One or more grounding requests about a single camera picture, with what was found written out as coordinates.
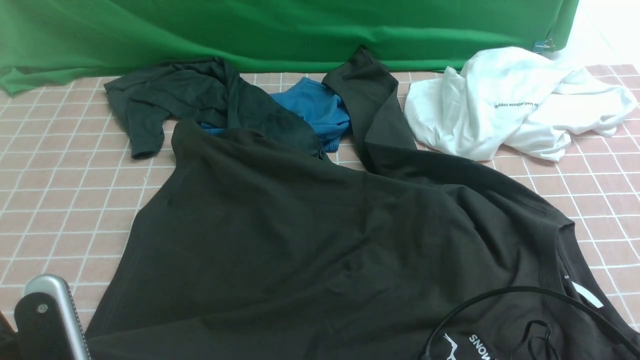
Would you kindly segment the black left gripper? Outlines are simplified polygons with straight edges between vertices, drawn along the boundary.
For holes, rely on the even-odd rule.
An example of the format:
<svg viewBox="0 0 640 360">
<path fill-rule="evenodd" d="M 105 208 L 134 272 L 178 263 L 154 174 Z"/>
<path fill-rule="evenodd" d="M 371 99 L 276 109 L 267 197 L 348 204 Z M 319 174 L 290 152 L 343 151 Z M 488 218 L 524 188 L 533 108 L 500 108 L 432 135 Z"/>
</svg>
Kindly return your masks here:
<svg viewBox="0 0 640 360">
<path fill-rule="evenodd" d="M 0 313 L 0 359 L 22 360 L 16 331 L 3 313 Z"/>
</svg>

